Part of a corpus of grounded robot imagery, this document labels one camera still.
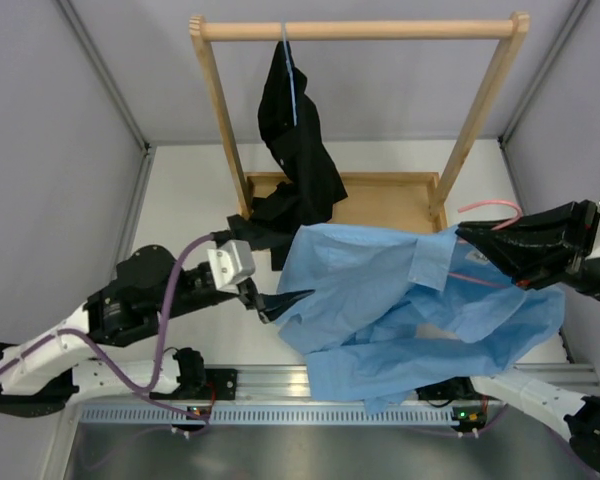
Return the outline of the light blue shirt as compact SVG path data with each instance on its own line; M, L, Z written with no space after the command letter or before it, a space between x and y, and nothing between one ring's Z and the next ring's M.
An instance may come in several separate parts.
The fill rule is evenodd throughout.
M278 289L306 297L279 319L318 401L361 401L371 414L417 388L503 372L556 334L557 287L525 291L453 229L301 228Z

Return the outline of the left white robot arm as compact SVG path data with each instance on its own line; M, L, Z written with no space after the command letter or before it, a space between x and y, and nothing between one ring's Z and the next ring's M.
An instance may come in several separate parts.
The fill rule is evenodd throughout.
M310 296L257 289L244 241L218 242L206 261L185 269L202 237L174 256L159 245L134 252L114 279L66 319L22 344L0 342L0 413L37 418L94 398L131 394L158 408L172 400L234 399L232 370L206 368L191 347L170 347L171 320L238 301L270 324Z

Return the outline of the pink wire hanger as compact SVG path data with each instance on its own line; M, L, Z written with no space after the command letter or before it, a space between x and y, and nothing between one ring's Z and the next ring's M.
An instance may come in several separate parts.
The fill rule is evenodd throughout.
M502 200L502 199L491 199L491 200L483 200L483 201L474 202L474 203L471 203L471 204L468 204L468 205L458 208L457 212L465 213L465 212L475 210L475 209L478 209L478 208L481 208L484 206L504 206L504 207L511 208L514 212L514 214L510 218L500 221L495 227L493 227L493 230L502 230L504 228L507 228L507 227L515 224L516 222L518 222L523 216L523 211L519 205L515 204L514 202ZM470 276L459 274L459 273L450 273L450 276L453 278L463 280L465 282L477 284L477 285L487 286L487 287L491 287L491 288L499 288L499 289L504 288L504 285L496 284L493 282L488 282L488 281L485 281L482 279L470 277Z

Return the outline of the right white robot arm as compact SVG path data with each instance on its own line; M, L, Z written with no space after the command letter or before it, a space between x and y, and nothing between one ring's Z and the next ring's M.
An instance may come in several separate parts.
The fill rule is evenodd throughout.
M458 236L521 290L563 284L600 303L600 200L510 221L464 221ZM543 423L600 474L600 395L568 390L517 368L483 377L474 364L460 362L446 372L445 381L418 388L420 400L436 408L455 400L500 400Z

